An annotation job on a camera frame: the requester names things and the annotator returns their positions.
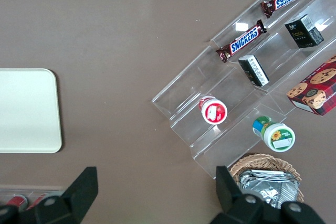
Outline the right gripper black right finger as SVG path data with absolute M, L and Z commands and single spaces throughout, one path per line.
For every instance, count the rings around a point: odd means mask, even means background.
M 243 194 L 226 166 L 216 167 L 216 193 L 223 211 L 211 223 L 324 223 L 304 203 L 287 201 L 277 209 L 257 196 Z

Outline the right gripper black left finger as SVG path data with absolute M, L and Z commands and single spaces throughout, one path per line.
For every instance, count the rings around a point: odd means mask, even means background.
M 81 223 L 97 195 L 97 168 L 86 167 L 61 196 L 45 198 L 23 212 L 1 206 L 1 223 Z

